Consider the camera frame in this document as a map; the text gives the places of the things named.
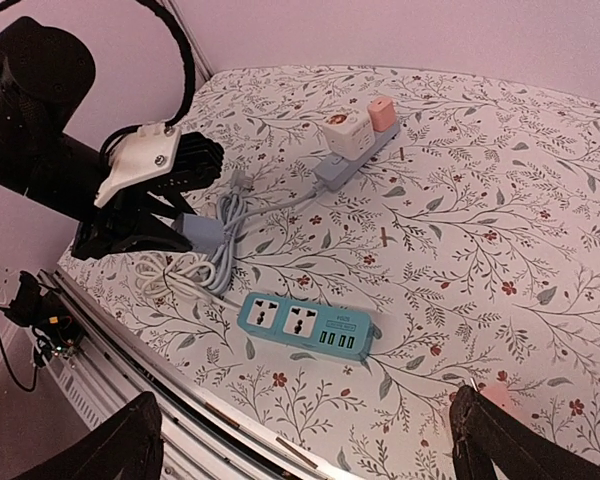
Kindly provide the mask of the small blue charger plug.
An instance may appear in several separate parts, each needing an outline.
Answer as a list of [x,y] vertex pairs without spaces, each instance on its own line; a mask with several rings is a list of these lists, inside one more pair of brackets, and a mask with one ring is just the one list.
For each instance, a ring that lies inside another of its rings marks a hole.
[[217,218],[180,214],[172,228],[189,241],[196,253],[211,254],[225,241],[224,224]]

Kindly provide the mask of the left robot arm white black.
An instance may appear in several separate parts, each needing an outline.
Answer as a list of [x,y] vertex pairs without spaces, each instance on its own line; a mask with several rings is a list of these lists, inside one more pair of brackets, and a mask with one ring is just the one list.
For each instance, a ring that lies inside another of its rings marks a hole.
[[128,129],[106,154],[68,136],[95,74],[64,30],[25,16],[0,32],[0,185],[74,219],[80,260],[199,250],[183,195],[220,176],[223,148],[164,122]]

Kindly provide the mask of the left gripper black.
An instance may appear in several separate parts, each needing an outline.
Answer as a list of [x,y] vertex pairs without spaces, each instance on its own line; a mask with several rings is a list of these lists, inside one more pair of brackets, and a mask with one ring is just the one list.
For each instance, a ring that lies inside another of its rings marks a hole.
[[[100,161],[108,174],[105,154],[128,133],[111,134],[101,147]],[[198,217],[183,194],[210,187],[221,175],[223,160],[219,143],[199,132],[182,133],[171,172],[123,189],[103,207],[127,201],[131,210],[98,210],[82,221],[71,255],[79,260],[99,260],[144,251],[189,252],[191,242],[173,229],[184,228]]]

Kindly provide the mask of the small pink charger plug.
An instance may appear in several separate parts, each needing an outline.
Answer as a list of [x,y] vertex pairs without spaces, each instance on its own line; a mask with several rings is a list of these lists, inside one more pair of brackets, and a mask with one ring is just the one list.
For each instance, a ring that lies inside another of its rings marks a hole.
[[380,96],[372,100],[367,105],[372,128],[377,133],[388,130],[395,124],[397,116],[394,108],[394,102],[387,96]]

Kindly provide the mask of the pink cube socket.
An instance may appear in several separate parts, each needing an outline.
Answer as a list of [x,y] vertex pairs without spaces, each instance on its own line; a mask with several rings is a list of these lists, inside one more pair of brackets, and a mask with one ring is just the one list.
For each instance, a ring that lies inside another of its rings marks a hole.
[[513,407],[508,389],[503,383],[492,383],[478,387],[478,392],[503,410],[510,410]]

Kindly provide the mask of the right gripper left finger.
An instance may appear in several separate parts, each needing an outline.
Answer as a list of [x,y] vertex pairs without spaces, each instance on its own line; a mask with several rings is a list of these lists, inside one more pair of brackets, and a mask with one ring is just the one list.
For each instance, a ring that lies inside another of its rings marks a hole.
[[18,477],[157,480],[164,458],[161,427],[162,414],[155,395],[143,392],[82,440]]

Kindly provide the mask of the white cube socket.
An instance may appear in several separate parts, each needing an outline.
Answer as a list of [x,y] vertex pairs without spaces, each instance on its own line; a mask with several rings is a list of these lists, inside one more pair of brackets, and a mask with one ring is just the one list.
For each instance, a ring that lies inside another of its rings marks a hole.
[[369,114],[359,110],[327,117],[322,131],[331,152],[348,161],[359,159],[376,140]]

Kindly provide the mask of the teal power strip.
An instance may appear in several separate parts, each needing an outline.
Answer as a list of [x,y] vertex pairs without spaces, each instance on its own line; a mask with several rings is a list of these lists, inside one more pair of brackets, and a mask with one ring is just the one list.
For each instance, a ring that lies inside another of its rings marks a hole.
[[245,298],[237,323],[264,340],[353,361],[367,358],[374,338],[366,312],[257,292]]

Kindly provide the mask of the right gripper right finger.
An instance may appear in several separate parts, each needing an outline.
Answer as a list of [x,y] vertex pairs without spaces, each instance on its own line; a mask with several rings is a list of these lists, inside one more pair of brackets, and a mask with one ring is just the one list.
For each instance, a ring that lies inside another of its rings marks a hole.
[[600,466],[527,428],[469,385],[450,405],[458,479],[600,479]]

